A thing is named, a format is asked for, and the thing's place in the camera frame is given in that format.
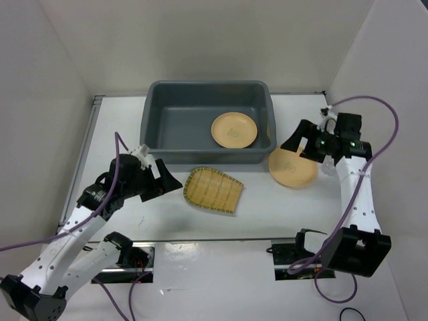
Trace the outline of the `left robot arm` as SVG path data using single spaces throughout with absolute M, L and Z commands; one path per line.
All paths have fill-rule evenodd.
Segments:
M 84 189 L 58 238 L 20 274 L 3 278 L 1 293 L 9 306 L 28 320 L 57 320 L 67 301 L 102 270 L 126 267 L 142 255 L 131 239 L 115 231 L 86 255 L 81 251 L 125 200 L 149 201 L 182 188 L 161 159 L 155 165 L 159 177 L 137 156 L 120 154 L 112 160 L 109 170 Z

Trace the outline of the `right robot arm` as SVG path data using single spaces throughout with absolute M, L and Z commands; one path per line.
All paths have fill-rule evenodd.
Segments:
M 321 124 L 301 120 L 281 149 L 296 152 L 301 140 L 307 142 L 300 157 L 322 163 L 327 156 L 334 161 L 342 202 L 342 217 L 332 234 L 316 252 L 304 239 L 293 246 L 296 263 L 290 274 L 318 261 L 322 267 L 369 278 L 380 266 L 392 242 L 381 231 L 372 197 L 371 169 L 375 154 L 369 142 L 360 139 L 362 117 L 340 113 L 327 116 Z

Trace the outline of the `tan plate with bear logo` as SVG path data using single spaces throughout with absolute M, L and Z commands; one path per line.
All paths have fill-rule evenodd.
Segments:
M 246 148 L 257 138 L 255 121 L 240 112 L 227 112 L 218 116 L 211 125 L 211 135 L 224 148 Z

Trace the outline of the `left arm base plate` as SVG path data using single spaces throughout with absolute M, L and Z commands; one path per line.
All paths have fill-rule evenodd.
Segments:
M 103 284 L 149 284 L 154 278 L 155 244 L 134 242 L 133 248 L 120 263 L 102 270 L 95 278 Z

